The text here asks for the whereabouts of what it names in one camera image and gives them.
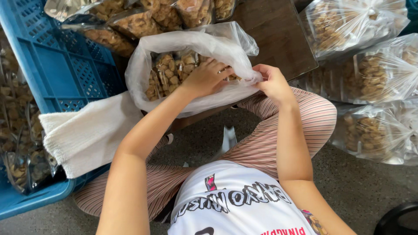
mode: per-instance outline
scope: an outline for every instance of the white t-shirt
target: white t-shirt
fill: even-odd
[[[322,235],[267,174],[231,161],[196,169],[177,195],[169,235]]]

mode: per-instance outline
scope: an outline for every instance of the woman's left hand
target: woman's left hand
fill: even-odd
[[[223,79],[234,73],[232,68],[225,67],[226,64],[209,58],[194,69],[180,87],[187,89],[194,97],[213,94],[228,83]]]

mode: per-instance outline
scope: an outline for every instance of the woman's right hand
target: woman's right hand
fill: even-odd
[[[295,95],[279,68],[258,64],[252,68],[263,75],[264,81],[254,87],[263,91],[279,108],[283,105],[297,105]]]

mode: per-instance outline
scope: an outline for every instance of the hand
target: hand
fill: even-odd
[[[223,79],[234,73],[232,68],[219,73],[226,66],[224,63],[209,58],[194,69],[180,87],[187,89],[187,92],[193,94],[194,98],[213,94],[228,83]]]
[[[262,90],[279,108],[283,105],[297,105],[295,95],[279,68],[258,64],[252,69],[261,72],[265,80],[253,86]]]

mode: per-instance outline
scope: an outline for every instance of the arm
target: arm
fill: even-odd
[[[232,69],[208,59],[125,136],[107,179],[98,235],[150,234],[145,160],[177,115],[196,97],[217,91]]]
[[[286,79],[278,68],[272,66],[259,64],[253,69],[268,78],[255,86],[264,91],[279,110],[276,158],[280,185],[295,205],[311,212],[329,234],[355,235],[332,210],[314,184],[299,105]]]

